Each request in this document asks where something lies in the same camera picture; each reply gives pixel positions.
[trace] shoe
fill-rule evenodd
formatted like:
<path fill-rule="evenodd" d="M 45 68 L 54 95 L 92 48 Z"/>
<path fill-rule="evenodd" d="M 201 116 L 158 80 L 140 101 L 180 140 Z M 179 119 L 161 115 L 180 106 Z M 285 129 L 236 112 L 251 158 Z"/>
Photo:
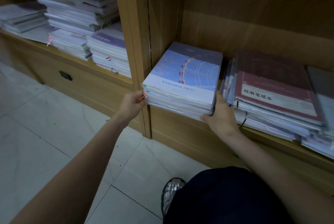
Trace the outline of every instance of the shoe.
<path fill-rule="evenodd" d="M 175 196 L 175 193 L 186 185 L 186 182 L 181 178 L 172 178 L 167 182 L 161 195 L 161 212 L 163 219 L 167 214 L 170 204 Z"/>

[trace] floor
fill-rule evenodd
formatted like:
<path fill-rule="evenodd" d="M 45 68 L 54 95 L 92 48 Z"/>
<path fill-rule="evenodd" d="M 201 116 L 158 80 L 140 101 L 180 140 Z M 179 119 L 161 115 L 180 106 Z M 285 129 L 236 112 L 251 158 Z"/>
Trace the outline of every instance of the floor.
<path fill-rule="evenodd" d="M 6 224 L 109 117 L 0 63 L 0 223 Z M 126 128 L 86 223 L 162 223 L 161 191 L 207 166 Z"/>

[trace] drawer handle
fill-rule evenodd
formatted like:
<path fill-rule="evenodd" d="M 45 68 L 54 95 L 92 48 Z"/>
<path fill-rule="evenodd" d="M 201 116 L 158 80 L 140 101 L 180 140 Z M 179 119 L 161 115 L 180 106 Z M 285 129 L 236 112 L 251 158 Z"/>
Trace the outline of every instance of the drawer handle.
<path fill-rule="evenodd" d="M 60 73 L 61 76 L 64 77 L 65 79 L 68 79 L 68 80 L 72 81 L 72 77 L 71 77 L 69 74 L 67 74 L 67 73 L 65 73 L 65 72 L 63 72 L 63 71 L 59 71 L 59 73 Z"/>

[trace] person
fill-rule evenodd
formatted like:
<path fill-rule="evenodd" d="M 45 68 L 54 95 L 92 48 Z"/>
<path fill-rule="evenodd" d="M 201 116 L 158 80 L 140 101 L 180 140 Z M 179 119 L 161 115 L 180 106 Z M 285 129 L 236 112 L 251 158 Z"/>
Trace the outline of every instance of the person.
<path fill-rule="evenodd" d="M 126 94 L 115 115 L 11 223 L 84 223 L 117 138 L 147 103 L 142 96 Z M 169 180 L 161 195 L 164 223 L 334 223 L 332 197 L 243 136 L 219 93 L 213 116 L 202 119 L 253 173 L 226 167 L 202 171 L 188 183 Z"/>

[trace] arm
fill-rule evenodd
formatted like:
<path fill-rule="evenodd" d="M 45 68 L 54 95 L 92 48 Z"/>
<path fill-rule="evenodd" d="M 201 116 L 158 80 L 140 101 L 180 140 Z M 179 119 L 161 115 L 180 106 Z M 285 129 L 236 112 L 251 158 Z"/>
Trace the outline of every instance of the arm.
<path fill-rule="evenodd" d="M 17 214 L 16 223 L 84 223 L 117 138 L 146 104 L 143 91 L 126 94 L 118 112 Z"/>
<path fill-rule="evenodd" d="M 313 188 L 246 138 L 236 124 L 233 108 L 217 92 L 214 115 L 202 117 L 276 193 L 294 220 L 301 224 L 334 223 L 334 199 Z"/>

